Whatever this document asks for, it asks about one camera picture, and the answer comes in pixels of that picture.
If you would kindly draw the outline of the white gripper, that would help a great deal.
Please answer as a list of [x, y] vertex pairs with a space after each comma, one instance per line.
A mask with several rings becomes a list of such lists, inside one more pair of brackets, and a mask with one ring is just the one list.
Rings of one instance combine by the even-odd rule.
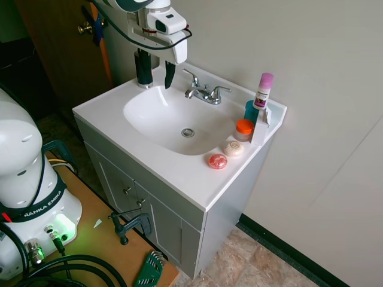
[[127, 21], [127, 35], [136, 42], [131, 42], [137, 48], [134, 53], [136, 79], [140, 88], [149, 89], [153, 86], [151, 54], [165, 60], [165, 89], [168, 89], [174, 79], [176, 65], [187, 59], [187, 40], [183, 31], [167, 35], [161, 32], [146, 33], [134, 20]]

